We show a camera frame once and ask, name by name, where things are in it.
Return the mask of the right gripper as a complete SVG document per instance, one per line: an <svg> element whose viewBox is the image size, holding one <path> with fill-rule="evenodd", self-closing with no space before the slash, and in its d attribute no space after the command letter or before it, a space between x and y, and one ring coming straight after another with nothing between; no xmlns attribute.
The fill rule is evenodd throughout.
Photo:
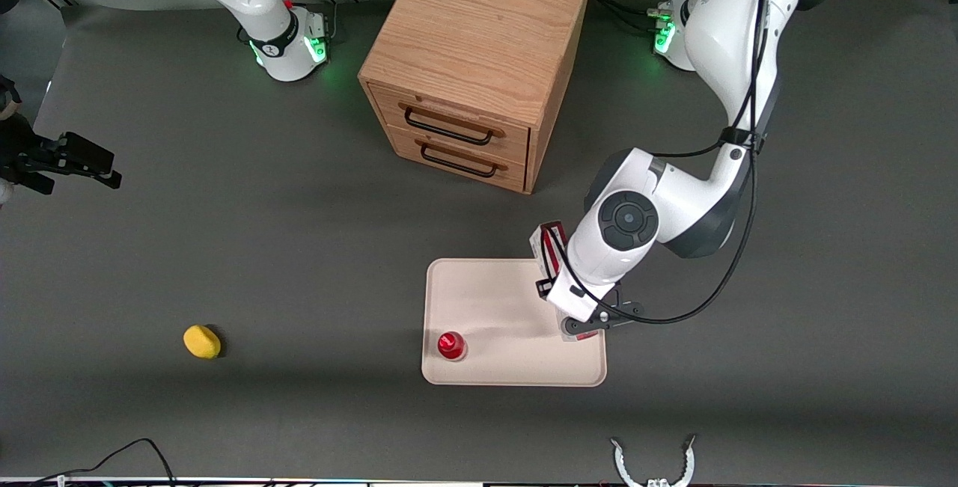
<svg viewBox="0 0 958 487"><path fill-rule="evenodd" d="M55 150L57 159L52 156ZM110 189L119 189L122 174L113 169L114 159L115 154L74 132L48 138L37 135L25 117L1 122L2 177L44 196L54 191L55 181L38 172L20 172L19 166L33 160L41 163L42 171L93 178Z"/></svg>

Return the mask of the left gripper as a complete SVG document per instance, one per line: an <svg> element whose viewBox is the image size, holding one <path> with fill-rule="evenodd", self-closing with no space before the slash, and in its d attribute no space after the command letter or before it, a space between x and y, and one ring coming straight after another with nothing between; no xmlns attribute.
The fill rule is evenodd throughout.
<svg viewBox="0 0 958 487"><path fill-rule="evenodd" d="M579 286L571 275L560 275L555 278L544 278L536 281L538 297L547 300L561 314L575 321L585 322L594 313L598 300L604 299L613 289L615 283L609 281L601 285L585 283Z"/></svg>

